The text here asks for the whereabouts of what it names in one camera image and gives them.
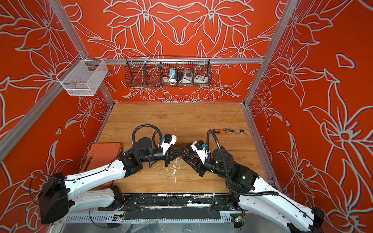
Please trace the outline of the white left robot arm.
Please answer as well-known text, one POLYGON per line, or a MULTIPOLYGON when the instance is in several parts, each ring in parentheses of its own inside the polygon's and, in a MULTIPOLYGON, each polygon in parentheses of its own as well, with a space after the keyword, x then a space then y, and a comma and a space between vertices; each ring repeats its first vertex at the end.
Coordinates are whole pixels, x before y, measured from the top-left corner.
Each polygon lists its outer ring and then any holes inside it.
POLYGON ((77 210, 121 208, 124 200, 118 188, 110 189, 108 194, 95 194, 91 190, 132 176, 141 171, 145 163, 164 161, 165 166, 168 166, 180 155, 180 150, 174 147, 176 142, 175 135, 162 135, 153 125, 140 125, 132 133, 132 147, 109 164, 79 174, 65 176, 59 172, 49 176, 38 195, 41 223, 52 224, 77 210))

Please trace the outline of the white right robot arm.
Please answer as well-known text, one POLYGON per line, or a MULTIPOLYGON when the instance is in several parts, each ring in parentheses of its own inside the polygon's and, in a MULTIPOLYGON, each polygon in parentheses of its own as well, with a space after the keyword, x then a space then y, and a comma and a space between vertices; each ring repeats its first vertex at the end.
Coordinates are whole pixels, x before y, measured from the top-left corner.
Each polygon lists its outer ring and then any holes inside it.
POLYGON ((182 150, 183 160, 200 176, 210 172, 224 178, 231 208, 257 214, 289 233, 321 233, 324 211, 307 207, 278 191, 250 168, 235 161, 213 130, 207 141, 195 141, 182 150))

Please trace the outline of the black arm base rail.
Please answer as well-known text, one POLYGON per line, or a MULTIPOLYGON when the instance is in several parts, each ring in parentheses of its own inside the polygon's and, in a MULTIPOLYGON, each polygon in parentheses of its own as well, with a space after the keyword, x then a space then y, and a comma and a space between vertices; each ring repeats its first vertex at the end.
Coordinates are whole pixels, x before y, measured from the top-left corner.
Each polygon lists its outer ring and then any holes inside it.
POLYGON ((245 211, 228 203, 225 193, 124 194, 118 210, 98 207, 93 213, 118 214, 122 220, 159 219, 231 222, 245 211))

